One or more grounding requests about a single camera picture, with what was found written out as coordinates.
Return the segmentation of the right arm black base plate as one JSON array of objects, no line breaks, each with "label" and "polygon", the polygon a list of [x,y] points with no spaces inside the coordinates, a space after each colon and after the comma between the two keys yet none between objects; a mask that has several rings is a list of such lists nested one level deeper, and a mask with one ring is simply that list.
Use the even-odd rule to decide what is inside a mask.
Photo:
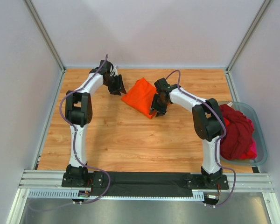
[{"label": "right arm black base plate", "polygon": [[219,175],[215,179],[210,179],[202,174],[186,174],[186,187],[188,189],[209,189],[209,190],[228,190],[229,184],[226,175]]}]

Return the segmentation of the orange t shirt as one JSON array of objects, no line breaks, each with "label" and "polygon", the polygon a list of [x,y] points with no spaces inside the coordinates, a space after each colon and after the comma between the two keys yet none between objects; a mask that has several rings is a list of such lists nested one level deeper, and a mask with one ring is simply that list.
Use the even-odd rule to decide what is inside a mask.
[{"label": "orange t shirt", "polygon": [[143,77],[136,81],[135,85],[121,100],[147,118],[152,119],[155,112],[151,114],[150,109],[156,93],[156,88]]}]

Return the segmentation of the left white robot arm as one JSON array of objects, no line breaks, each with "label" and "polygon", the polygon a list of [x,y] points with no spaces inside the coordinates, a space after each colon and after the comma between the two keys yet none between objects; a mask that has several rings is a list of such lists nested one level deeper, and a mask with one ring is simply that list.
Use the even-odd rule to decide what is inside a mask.
[{"label": "left white robot arm", "polygon": [[126,94],[118,67],[106,59],[89,72],[77,89],[68,91],[60,103],[60,115],[70,125],[71,168],[88,168],[85,148],[87,129],[93,116],[91,97],[102,85],[107,87],[111,95]]}]

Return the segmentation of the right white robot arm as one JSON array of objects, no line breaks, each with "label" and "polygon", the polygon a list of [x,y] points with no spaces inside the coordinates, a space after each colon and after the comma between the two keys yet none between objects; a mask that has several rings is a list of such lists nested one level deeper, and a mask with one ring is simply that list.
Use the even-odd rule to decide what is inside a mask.
[{"label": "right white robot arm", "polygon": [[224,118],[218,102],[197,97],[177,84],[170,85],[165,78],[154,83],[156,93],[150,108],[150,114],[160,117],[166,114],[169,104],[177,104],[192,113],[194,129],[203,144],[202,173],[208,175],[219,172],[219,137],[225,131]]}]

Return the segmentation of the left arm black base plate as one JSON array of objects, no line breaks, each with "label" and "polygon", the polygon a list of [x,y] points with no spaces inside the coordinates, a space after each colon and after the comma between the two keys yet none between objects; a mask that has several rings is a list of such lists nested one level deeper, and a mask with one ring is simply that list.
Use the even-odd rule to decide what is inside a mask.
[{"label": "left arm black base plate", "polygon": [[103,188],[108,184],[108,177],[103,172],[90,172],[80,174],[64,173],[62,179],[62,187],[67,188],[82,188],[82,187],[94,187]]}]

